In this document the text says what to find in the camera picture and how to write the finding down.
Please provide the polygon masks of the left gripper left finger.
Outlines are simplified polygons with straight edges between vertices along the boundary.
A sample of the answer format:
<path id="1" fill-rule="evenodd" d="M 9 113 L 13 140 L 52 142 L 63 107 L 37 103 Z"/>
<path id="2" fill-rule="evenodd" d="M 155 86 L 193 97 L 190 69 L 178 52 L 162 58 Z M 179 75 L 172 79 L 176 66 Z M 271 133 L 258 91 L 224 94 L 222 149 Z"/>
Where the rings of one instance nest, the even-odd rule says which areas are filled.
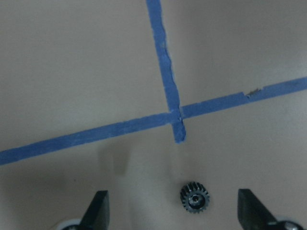
<path id="1" fill-rule="evenodd" d="M 107 230 L 110 223 L 109 192 L 97 191 L 81 219 L 79 230 Z"/>

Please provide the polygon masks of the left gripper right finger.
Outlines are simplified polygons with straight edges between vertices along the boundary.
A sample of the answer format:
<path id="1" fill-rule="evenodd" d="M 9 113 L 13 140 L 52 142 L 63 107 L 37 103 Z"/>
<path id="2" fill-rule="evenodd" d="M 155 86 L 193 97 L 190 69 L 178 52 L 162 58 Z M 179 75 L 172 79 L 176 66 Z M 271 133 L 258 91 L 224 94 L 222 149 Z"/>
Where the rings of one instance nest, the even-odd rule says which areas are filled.
<path id="1" fill-rule="evenodd" d="M 238 190 L 237 218 L 244 230 L 276 230 L 279 225 L 250 189 Z"/>

